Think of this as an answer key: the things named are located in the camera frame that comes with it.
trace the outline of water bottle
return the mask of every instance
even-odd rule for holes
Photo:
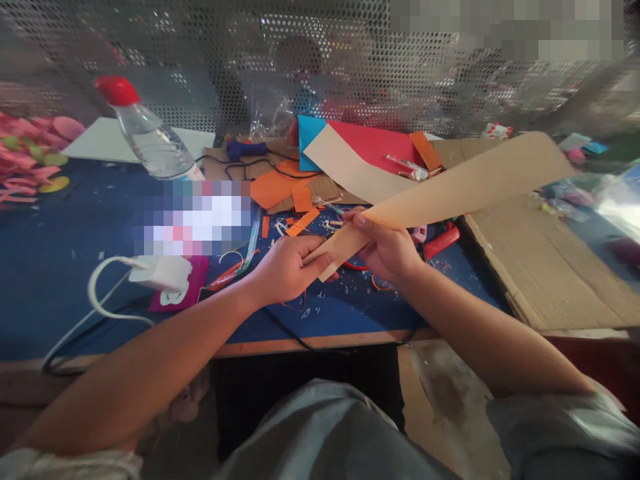
[[[135,156],[159,180],[204,180],[198,165],[173,129],[140,103],[124,77],[100,77],[94,85],[115,110]]]

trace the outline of gray sleeve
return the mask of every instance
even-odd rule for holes
[[[640,429],[605,395],[491,400],[487,416],[514,479],[626,479],[638,466]]]
[[[58,457],[23,448],[0,458],[3,480],[138,480],[142,458],[134,453],[100,451],[79,457]]]

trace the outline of blue table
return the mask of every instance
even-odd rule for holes
[[[37,209],[21,207],[0,213],[0,361],[42,358],[80,318],[91,310],[86,284],[92,270],[104,258],[133,254],[133,206],[149,182],[156,182],[140,165],[72,160],[63,174],[71,179],[67,189],[42,195]],[[322,220],[335,220],[326,209],[313,222],[313,233],[327,233]],[[255,265],[279,234],[271,228],[268,239],[259,239]],[[246,247],[240,249],[246,254]],[[208,281],[238,262],[228,255],[222,265],[211,258]],[[474,295],[505,311],[509,306],[472,238],[461,240],[436,256],[432,264]],[[124,274],[124,265],[110,265],[98,284],[102,297]],[[150,290],[123,284],[107,302],[114,310]],[[394,290],[376,291],[370,274],[341,270],[334,283],[314,282],[301,299],[271,307],[284,324],[314,345],[354,345],[401,339],[417,325],[426,327]],[[167,314],[139,312],[155,321]],[[90,327],[98,315],[87,322]],[[107,353],[145,329],[136,321],[108,321],[68,352],[73,355]],[[295,345],[265,314],[252,315],[229,339],[224,355],[278,351]]]

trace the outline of perforated metal sheet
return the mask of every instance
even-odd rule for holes
[[[626,62],[549,63],[464,49],[452,33],[392,32],[383,0],[0,0],[0,108],[90,123],[112,116],[94,78],[124,75],[169,124],[204,131],[246,133],[266,96],[444,137],[490,121],[596,135],[603,119],[640,125],[638,89],[619,93],[637,68],[637,5],[625,5]]]

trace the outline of red bottle cap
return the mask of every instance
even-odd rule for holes
[[[128,107],[140,102],[140,96],[124,77],[100,77],[93,82],[100,95],[114,107]]]

